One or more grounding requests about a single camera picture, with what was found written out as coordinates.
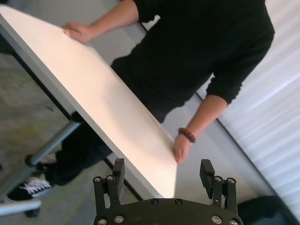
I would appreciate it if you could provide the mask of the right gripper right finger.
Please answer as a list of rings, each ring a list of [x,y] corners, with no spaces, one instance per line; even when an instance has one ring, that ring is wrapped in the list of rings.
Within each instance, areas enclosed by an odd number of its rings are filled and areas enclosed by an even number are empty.
[[[202,159],[199,175],[203,187],[206,189],[211,206],[222,207],[222,197],[225,198],[225,209],[237,209],[236,179],[223,179],[215,175],[212,163],[208,159]]]

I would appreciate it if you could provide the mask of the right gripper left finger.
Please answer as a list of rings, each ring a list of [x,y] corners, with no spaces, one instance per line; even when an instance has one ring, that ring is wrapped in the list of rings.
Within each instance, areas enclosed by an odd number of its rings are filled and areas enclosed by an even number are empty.
[[[115,160],[112,174],[106,178],[99,176],[93,179],[96,211],[105,210],[104,195],[107,194],[110,201],[110,207],[120,205],[120,193],[125,178],[125,162],[123,158]]]

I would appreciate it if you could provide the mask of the person left hand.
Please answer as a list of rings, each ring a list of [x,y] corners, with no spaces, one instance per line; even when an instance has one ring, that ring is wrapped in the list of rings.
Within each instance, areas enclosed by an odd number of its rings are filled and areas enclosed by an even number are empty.
[[[190,141],[184,135],[178,135],[173,144],[175,161],[181,164],[187,159],[190,150]]]

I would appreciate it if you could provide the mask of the person right hand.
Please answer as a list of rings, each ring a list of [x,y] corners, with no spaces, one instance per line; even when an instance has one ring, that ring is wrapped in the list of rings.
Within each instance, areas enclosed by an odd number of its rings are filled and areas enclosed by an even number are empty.
[[[68,37],[82,43],[87,43],[94,38],[94,32],[90,25],[78,22],[69,22],[64,25],[62,29]]]

